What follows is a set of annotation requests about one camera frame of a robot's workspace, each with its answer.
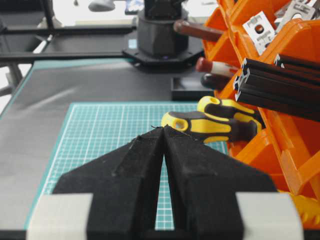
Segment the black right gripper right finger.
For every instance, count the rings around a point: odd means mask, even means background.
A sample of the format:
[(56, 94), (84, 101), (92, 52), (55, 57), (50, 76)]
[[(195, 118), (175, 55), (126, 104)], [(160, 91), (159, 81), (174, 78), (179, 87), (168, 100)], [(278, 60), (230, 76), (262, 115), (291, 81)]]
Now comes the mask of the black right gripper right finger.
[(291, 197), (268, 174), (164, 127), (167, 169), (197, 240), (302, 240)]

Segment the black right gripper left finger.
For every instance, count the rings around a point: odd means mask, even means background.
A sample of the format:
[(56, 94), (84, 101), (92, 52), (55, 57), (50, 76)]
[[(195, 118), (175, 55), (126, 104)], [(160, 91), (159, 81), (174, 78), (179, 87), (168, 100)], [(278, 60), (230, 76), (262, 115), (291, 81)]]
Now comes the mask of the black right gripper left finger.
[(155, 224), (164, 131), (157, 127), (60, 176), (39, 198), (29, 240), (134, 240)]

